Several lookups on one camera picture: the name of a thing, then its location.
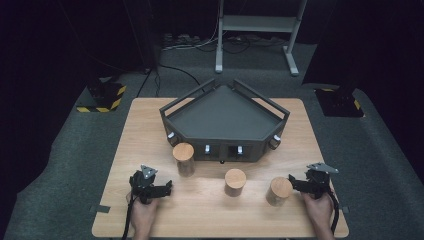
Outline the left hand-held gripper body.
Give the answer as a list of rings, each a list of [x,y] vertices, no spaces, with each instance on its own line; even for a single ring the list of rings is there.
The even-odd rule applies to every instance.
[[[138,197],[142,204],[149,204],[153,198],[159,198],[158,189],[154,186],[157,170],[141,165],[129,179],[131,193]]]

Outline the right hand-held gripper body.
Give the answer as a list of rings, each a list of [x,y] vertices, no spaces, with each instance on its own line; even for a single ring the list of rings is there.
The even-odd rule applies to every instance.
[[[312,194],[320,198],[324,193],[330,193],[330,174],[338,174],[337,168],[323,162],[313,163],[307,166],[306,179],[313,185]]]

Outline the tall glass jar bamboo lid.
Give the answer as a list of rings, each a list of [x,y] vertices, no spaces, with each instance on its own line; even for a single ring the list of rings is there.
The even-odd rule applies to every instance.
[[[173,157],[176,160],[178,172],[183,177],[194,174],[194,148],[189,143],[179,143],[173,148]]]

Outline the short glass jar red contents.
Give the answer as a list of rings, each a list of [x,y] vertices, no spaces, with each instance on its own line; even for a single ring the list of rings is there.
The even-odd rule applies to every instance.
[[[224,180],[225,193],[230,197],[237,197],[242,193],[247,177],[240,169],[230,169],[226,172]]]

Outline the dark grey corner shelf rack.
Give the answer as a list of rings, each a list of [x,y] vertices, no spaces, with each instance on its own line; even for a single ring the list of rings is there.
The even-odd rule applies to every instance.
[[[211,79],[159,109],[171,146],[188,143],[198,161],[256,162],[279,147],[290,112],[235,79]]]

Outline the person's right hand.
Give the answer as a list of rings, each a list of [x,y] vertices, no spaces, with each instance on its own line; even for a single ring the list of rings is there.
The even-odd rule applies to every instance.
[[[324,193],[320,198],[314,199],[308,193],[301,193],[305,202],[307,215],[315,228],[330,229],[333,214],[333,202],[331,197]]]

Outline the person's left hand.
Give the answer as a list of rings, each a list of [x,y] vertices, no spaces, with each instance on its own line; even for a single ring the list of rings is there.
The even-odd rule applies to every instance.
[[[159,199],[153,199],[150,204],[142,204],[138,199],[133,202],[130,222],[134,234],[139,232],[150,235],[159,203]]]

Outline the black base striped warning tape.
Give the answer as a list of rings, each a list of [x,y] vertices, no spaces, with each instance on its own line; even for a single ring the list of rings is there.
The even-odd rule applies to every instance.
[[[121,103],[126,87],[120,83],[101,82],[85,87],[76,102],[81,113],[115,111]]]
[[[349,86],[320,88],[315,90],[315,95],[325,116],[361,118],[364,112],[353,91],[354,88]]]

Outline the power strip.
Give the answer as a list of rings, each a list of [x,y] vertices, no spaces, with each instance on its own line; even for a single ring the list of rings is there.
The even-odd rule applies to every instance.
[[[181,34],[174,36],[172,34],[165,34],[163,37],[163,47],[164,48],[183,48],[190,47],[200,43],[201,40],[199,37],[191,37],[187,34]]]

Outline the grey metal stand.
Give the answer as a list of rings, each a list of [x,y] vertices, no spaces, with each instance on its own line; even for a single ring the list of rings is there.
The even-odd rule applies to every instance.
[[[298,76],[299,70],[295,63],[292,50],[308,0],[299,0],[299,9],[295,17],[225,15],[224,1],[225,0],[219,0],[218,7],[218,37],[215,72],[221,73],[223,71],[223,35],[225,31],[273,32],[290,34],[288,44],[282,47],[282,52],[285,56],[290,74],[292,76]]]

